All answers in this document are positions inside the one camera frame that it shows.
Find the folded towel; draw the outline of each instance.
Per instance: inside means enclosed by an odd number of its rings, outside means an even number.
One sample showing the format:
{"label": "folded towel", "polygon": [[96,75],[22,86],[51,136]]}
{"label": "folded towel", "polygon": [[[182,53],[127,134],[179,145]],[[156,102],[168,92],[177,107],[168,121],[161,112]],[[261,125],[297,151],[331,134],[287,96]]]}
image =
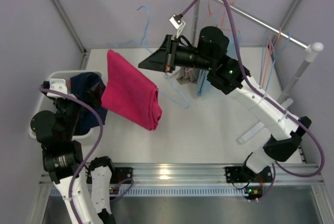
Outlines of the folded towel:
{"label": "folded towel", "polygon": [[107,53],[108,83],[102,95],[102,106],[147,130],[155,130],[162,110],[158,88],[120,54]]}

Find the grey cloth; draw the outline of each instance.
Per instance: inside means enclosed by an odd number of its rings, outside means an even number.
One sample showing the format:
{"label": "grey cloth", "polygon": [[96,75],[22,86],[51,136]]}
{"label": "grey cloth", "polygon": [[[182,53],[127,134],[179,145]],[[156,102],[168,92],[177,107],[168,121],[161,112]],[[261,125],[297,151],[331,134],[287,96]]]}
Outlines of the grey cloth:
{"label": "grey cloth", "polygon": [[200,71],[199,69],[192,69],[186,73],[186,68],[181,67],[180,70],[178,71],[178,77],[176,80],[181,85],[189,82],[196,84],[199,77],[199,71]]}

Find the dark blue garment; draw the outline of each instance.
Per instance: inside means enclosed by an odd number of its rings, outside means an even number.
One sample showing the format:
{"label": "dark blue garment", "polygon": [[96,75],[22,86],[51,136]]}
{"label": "dark blue garment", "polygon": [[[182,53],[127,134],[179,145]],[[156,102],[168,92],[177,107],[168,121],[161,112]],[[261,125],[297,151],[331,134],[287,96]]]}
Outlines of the dark blue garment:
{"label": "dark blue garment", "polygon": [[[101,107],[101,97],[105,90],[101,77],[96,73],[87,72],[74,76],[70,80],[71,93],[79,100],[90,105],[99,114],[104,125],[107,109]],[[74,135],[84,135],[92,127],[98,125],[99,122],[96,117],[86,108],[81,107]]]}

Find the white metal rod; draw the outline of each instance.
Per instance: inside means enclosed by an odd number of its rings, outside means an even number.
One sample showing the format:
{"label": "white metal rod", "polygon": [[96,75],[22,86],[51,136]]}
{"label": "white metal rod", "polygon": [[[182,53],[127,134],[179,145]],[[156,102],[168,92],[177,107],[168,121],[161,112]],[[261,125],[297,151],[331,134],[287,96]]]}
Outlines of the white metal rod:
{"label": "white metal rod", "polygon": [[[220,4],[224,4],[222,0],[214,0],[214,1],[216,1],[216,2],[218,2],[218,3],[220,3]],[[275,33],[275,34],[279,34],[279,33],[280,33],[280,30],[278,30],[278,29],[276,29],[276,28],[274,28],[274,27],[268,25],[267,23],[265,23],[265,22],[263,22],[262,20],[256,18],[255,16],[250,15],[249,13],[247,13],[247,12],[245,12],[245,11],[242,11],[240,8],[237,8],[237,7],[235,7],[235,6],[230,5],[230,9],[231,9],[232,11],[234,11],[235,13],[239,14],[240,16],[242,16],[242,17],[244,17],[244,18],[246,18],[246,19],[248,19],[248,20],[250,20],[250,21],[252,21],[252,22],[254,22],[254,23],[256,23],[256,24],[258,24],[259,26],[262,26],[262,27],[264,27],[264,28],[270,30],[271,32],[273,32],[273,33]],[[289,38],[289,35],[286,34],[286,33],[281,32],[281,37],[284,37],[284,38],[288,39],[288,38]],[[297,40],[297,39],[295,39],[295,38],[293,38],[293,37],[291,37],[291,36],[290,36],[290,42],[292,42],[292,43],[294,43],[294,44],[300,46],[301,48],[303,48],[303,49],[305,49],[305,50],[306,50],[306,49],[308,48],[308,46],[309,46],[309,45],[306,45],[305,43],[303,43],[303,42],[301,42],[300,40]]]}
{"label": "white metal rod", "polygon": [[192,31],[192,44],[193,45],[195,45],[195,40],[196,40],[198,13],[199,13],[199,1],[195,4],[195,9],[194,9],[194,20],[193,20],[193,31]]}

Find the white tabletop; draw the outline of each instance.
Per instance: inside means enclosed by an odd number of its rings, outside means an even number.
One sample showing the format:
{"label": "white tabletop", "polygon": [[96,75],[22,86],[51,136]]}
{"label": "white tabletop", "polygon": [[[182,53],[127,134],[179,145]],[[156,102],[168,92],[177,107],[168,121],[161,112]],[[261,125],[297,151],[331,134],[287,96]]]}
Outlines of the white tabletop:
{"label": "white tabletop", "polygon": [[[107,83],[106,53],[108,49],[93,49],[90,52],[87,70],[98,70]],[[115,49],[132,65],[146,58],[145,49]],[[256,80],[259,79],[261,48],[241,48],[243,64]],[[140,71],[152,80],[160,90],[181,103],[182,97],[170,87],[164,73]],[[139,125],[109,111],[106,117],[101,144],[95,155],[108,155],[114,162],[134,163],[242,163],[246,157],[266,142],[270,133],[263,129],[247,143],[240,145],[236,139],[257,123],[257,119],[236,101],[221,91],[211,88],[203,97],[196,96],[195,84],[180,85],[173,78],[174,86],[180,89],[191,102],[183,109],[159,94],[163,111],[159,126],[148,131]],[[277,98],[280,88],[276,74],[268,89]],[[86,155],[90,146],[83,146]],[[298,151],[287,163],[301,163]]]}

